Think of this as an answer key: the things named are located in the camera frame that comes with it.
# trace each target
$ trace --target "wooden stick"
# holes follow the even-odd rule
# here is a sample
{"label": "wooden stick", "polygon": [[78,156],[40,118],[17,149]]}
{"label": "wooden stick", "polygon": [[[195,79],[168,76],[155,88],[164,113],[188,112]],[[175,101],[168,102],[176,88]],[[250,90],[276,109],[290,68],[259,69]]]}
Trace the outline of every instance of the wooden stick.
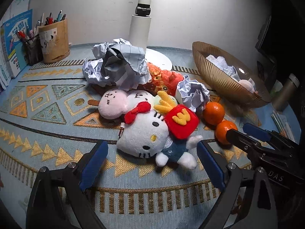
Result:
{"label": "wooden stick", "polygon": [[99,106],[100,101],[97,100],[89,100],[88,104],[92,106]]}

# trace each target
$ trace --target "lamp base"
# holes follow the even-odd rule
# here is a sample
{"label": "lamp base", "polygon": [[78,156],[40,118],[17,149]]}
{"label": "lamp base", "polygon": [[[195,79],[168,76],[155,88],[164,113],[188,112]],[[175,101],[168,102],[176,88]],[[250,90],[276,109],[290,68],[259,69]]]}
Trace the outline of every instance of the lamp base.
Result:
{"label": "lamp base", "polygon": [[145,58],[147,62],[152,63],[161,70],[171,70],[173,68],[173,64],[170,59],[158,51],[146,48]]}

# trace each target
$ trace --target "red bow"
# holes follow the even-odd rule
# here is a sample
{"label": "red bow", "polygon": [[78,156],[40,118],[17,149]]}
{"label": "red bow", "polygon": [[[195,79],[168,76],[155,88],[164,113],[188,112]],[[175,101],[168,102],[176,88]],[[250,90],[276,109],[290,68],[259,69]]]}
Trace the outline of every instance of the red bow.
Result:
{"label": "red bow", "polygon": [[125,123],[131,124],[135,120],[138,113],[146,113],[150,110],[150,108],[151,105],[148,102],[139,102],[134,109],[125,114]]}

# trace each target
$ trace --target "blue gripper pad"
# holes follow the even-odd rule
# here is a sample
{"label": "blue gripper pad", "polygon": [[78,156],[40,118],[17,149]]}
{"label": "blue gripper pad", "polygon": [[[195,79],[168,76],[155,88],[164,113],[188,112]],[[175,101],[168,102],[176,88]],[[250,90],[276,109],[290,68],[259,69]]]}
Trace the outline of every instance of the blue gripper pad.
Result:
{"label": "blue gripper pad", "polygon": [[81,173],[79,187],[82,192],[92,186],[94,179],[99,173],[101,165],[107,157],[107,154],[108,144],[106,141],[103,141]]}
{"label": "blue gripper pad", "polygon": [[263,130],[250,123],[244,124],[242,129],[243,129],[244,133],[246,133],[256,139],[259,139],[262,142],[270,141],[270,139],[271,139],[271,135],[269,134],[268,131]]}
{"label": "blue gripper pad", "polygon": [[197,156],[199,157],[199,160],[201,161],[214,187],[220,189],[220,191],[223,191],[225,188],[224,174],[201,141],[197,144]]}

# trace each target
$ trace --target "woven basket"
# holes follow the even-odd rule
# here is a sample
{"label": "woven basket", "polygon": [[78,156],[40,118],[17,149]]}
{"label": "woven basket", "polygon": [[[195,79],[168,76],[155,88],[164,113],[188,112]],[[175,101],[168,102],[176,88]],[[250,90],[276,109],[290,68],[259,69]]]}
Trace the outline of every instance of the woven basket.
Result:
{"label": "woven basket", "polygon": [[[207,60],[206,57],[210,54],[216,58],[219,56],[224,57],[229,66],[233,65],[236,68],[240,79],[248,80],[252,78],[255,82],[258,95],[250,93],[242,85]],[[263,81],[241,61],[226,51],[219,47],[197,41],[193,43],[193,57],[203,80],[215,89],[220,96],[238,103],[241,106],[252,108],[262,107],[271,102],[269,92]]]}

